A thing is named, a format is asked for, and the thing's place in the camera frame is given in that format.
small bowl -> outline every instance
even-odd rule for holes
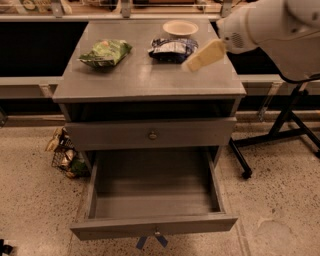
[[[163,24],[163,30],[175,37],[189,37],[199,28],[193,22],[187,20],[171,20]]]

snack bag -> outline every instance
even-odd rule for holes
[[[79,60],[93,68],[116,66],[132,46],[125,40],[104,39],[95,43],[89,53],[82,54]]]
[[[151,46],[152,48],[148,51],[151,58],[174,63],[184,62],[198,49],[198,43],[188,38],[154,39]]]

drawer handle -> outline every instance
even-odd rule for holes
[[[150,140],[156,140],[158,138],[158,135],[155,131],[151,131],[148,135]]]

terrazzo floor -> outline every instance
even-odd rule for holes
[[[311,125],[319,134],[319,122]],[[265,133],[270,123],[238,122],[234,138]],[[55,127],[24,124],[0,129],[0,239],[12,256],[319,256],[320,159],[305,136],[242,148],[254,173],[241,178],[231,149],[216,169],[224,206],[239,216],[229,232],[81,242],[69,230],[84,218],[89,178],[69,179],[45,152]]]

green bag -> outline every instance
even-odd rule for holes
[[[114,67],[131,49],[125,40],[104,39],[95,43],[89,53],[80,55],[79,60],[93,68]]]

